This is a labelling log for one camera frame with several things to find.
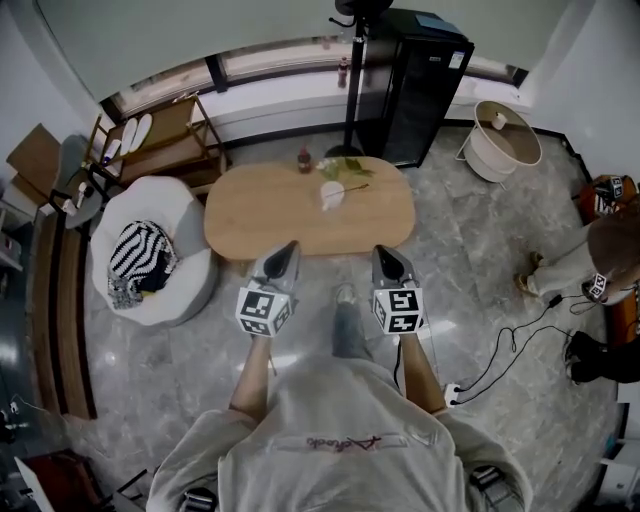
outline gray tile floor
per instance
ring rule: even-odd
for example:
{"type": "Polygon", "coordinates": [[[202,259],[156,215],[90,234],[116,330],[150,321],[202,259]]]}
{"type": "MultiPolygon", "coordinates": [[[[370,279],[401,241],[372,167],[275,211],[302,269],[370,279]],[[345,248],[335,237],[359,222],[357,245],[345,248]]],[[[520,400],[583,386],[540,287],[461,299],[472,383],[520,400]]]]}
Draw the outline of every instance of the gray tile floor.
{"type": "MultiPolygon", "coordinates": [[[[512,275],[529,271],[530,250],[548,253],[580,226],[570,198],[583,178],[557,140],[541,137],[542,162],[519,170],[503,190],[453,159],[466,133],[443,128],[422,167],[406,170],[417,221],[400,249],[414,262],[424,288],[431,329],[424,347],[443,384],[473,382],[487,364],[500,328],[541,314],[545,305],[521,296],[512,275]]],[[[313,135],[242,148],[233,158],[236,165],[294,159],[303,144],[320,157],[339,142],[340,134],[313,135]]],[[[201,313],[181,326],[154,331],[107,309],[91,284],[90,265],[85,325],[99,418],[69,419],[67,430],[74,448],[93,459],[99,477],[115,485],[158,465],[200,413],[227,406],[249,347],[233,318],[237,290],[245,279],[225,269],[201,313]]],[[[368,256],[307,258],[301,272],[299,310],[274,344],[276,366],[282,369],[329,351],[333,289],[352,281],[370,348],[391,369],[396,348],[380,336],[367,308],[368,256]]],[[[604,339],[603,311],[574,316],[569,302],[549,311],[539,325],[519,331],[518,347],[537,327],[549,324],[604,339]]],[[[569,510],[582,496],[617,419],[614,384],[596,381],[576,387],[566,380],[563,341],[562,334],[543,331],[501,381],[462,406],[520,460],[531,478],[538,511],[569,510]]],[[[490,382],[513,357],[505,335],[482,382],[490,382]]]]}

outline oval table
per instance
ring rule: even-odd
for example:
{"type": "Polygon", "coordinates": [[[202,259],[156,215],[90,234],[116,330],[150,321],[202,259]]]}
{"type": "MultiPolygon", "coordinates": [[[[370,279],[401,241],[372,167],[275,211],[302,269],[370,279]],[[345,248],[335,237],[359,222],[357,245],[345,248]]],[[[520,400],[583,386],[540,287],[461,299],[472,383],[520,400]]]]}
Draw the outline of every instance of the oval table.
{"type": "Polygon", "coordinates": [[[341,171],[345,193],[336,209],[322,211],[318,170],[300,174],[295,164],[241,165],[222,175],[207,198],[204,229],[209,245],[228,260],[255,260],[278,244],[300,242],[302,254],[369,252],[395,247],[411,234],[415,210],[404,175],[384,160],[358,158],[371,177],[341,171]]]}

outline round basket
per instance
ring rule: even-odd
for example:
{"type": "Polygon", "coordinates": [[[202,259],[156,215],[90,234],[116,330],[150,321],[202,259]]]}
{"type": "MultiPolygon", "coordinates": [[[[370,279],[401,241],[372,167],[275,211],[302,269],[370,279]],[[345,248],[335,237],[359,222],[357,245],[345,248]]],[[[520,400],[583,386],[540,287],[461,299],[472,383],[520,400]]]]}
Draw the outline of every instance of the round basket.
{"type": "Polygon", "coordinates": [[[540,162],[538,137],[516,112],[495,101],[481,101],[475,108],[475,126],[464,145],[464,156],[482,178],[495,183],[506,180],[518,166],[540,162]],[[499,114],[506,118],[501,129],[492,122],[499,114]]]}

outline black cabinet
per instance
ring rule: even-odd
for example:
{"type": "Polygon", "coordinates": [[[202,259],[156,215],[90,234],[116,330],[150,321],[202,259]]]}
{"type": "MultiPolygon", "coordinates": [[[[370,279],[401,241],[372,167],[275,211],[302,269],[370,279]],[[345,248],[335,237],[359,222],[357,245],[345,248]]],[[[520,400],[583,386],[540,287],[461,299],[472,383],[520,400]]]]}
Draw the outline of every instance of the black cabinet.
{"type": "Polygon", "coordinates": [[[444,119],[473,43],[425,28],[433,14],[389,9],[370,27],[356,131],[366,155],[419,166],[444,119]]]}

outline round chair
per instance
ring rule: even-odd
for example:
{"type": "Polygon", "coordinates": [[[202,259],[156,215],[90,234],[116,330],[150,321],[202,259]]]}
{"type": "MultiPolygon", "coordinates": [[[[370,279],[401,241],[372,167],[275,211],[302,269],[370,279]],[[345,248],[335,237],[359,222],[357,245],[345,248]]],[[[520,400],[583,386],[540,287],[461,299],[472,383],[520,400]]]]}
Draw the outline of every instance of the round chair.
{"type": "Polygon", "coordinates": [[[200,311],[217,277],[214,254],[204,238],[204,208],[180,180],[147,176],[107,203],[91,237],[93,284],[111,310],[141,325],[178,325],[200,311]],[[107,271],[118,237],[127,224],[150,220],[173,243],[179,263],[163,289],[130,309],[114,309],[107,293],[107,271]]]}

